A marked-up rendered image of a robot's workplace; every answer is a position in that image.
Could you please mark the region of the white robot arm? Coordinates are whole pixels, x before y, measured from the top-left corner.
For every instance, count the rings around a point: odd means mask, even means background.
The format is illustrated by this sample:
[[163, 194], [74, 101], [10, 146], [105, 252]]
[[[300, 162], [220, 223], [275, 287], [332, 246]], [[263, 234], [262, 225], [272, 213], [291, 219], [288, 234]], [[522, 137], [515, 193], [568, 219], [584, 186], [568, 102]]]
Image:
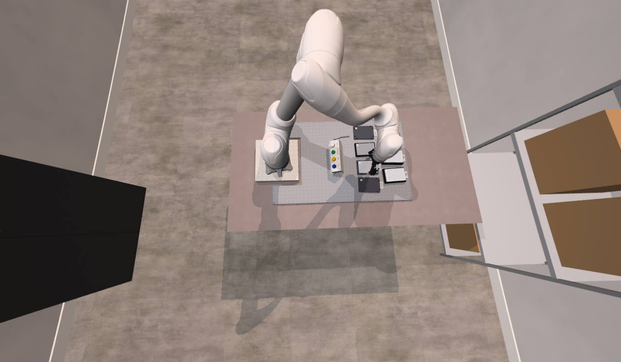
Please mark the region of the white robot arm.
[[[318, 112], [360, 126], [373, 119], [377, 130], [373, 159], [385, 162], [402, 146], [398, 134], [399, 117], [393, 104], [368, 106], [357, 110], [341, 88], [341, 63], [344, 55], [344, 30], [332, 10], [318, 10], [308, 20], [296, 56], [296, 65], [281, 100], [269, 107], [260, 153], [265, 173], [292, 171], [288, 144], [296, 112], [304, 101]], [[390, 108], [390, 109], [389, 109]]]

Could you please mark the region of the black flat plate with corner posts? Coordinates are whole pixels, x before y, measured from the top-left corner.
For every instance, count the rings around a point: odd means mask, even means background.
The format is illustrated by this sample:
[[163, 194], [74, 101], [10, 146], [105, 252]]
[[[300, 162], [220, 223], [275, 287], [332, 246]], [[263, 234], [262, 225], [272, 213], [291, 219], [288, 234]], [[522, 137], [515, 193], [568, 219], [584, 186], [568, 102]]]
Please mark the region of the black flat plate with corner posts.
[[380, 193], [380, 179], [379, 178], [358, 178], [359, 192], [365, 193]]

